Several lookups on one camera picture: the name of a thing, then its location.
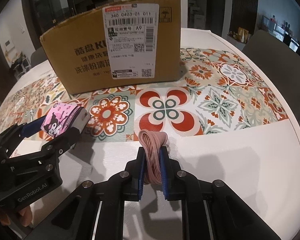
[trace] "white sticker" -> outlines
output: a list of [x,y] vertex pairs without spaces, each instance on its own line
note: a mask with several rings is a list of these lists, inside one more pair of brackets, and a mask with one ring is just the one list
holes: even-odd
[[159,5],[122,4],[102,11],[112,78],[154,78]]

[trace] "qr code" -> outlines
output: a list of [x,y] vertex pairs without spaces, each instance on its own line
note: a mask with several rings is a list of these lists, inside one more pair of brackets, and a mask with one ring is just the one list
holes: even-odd
[[144,43],[135,43],[134,44],[134,52],[145,52]]
[[151,68],[143,68],[141,69],[141,72],[142,72],[142,76],[143,77],[151,77]]

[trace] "barcode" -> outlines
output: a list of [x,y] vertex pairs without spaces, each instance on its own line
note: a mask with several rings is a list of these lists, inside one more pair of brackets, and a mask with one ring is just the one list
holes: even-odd
[[110,26],[124,26],[124,25],[140,25],[140,24],[152,24],[153,17],[131,17],[131,18],[119,18],[109,20]]
[[146,51],[153,51],[153,27],[146,27]]
[[151,77],[151,68],[142,68],[141,73],[143,77]]
[[134,52],[145,52],[145,45],[143,43],[135,43]]

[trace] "tile pattern mat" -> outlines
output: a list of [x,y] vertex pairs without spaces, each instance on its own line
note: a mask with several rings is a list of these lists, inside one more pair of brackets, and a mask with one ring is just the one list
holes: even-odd
[[[238,55],[214,49],[180,49],[176,82],[109,88],[71,96],[50,74],[5,99],[0,132],[31,122],[55,102],[85,107],[92,118],[83,141],[138,140],[141,129],[195,136],[245,129],[287,119],[262,78]],[[51,140],[43,131],[31,140]]]

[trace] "blue gripper pad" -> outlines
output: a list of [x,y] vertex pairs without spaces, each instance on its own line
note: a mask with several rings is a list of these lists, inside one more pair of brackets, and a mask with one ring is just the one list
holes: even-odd
[[43,124],[45,118],[46,115],[24,125],[21,131],[21,136],[29,138],[38,133],[41,130],[41,125]]
[[167,172],[166,166],[164,164],[164,159],[162,157],[162,150],[160,149],[160,171],[161,171],[161,181],[162,181],[162,191],[164,195],[164,199],[168,198],[168,179],[167,179]]
[[138,179],[138,196],[139,196],[139,200],[141,200],[141,196],[143,193],[143,182],[144,182],[144,178],[145,178],[145,168],[146,168],[146,155],[143,155],[142,158],[142,163],[141,163],[141,170],[140,170],[140,174],[139,174],[139,179]]

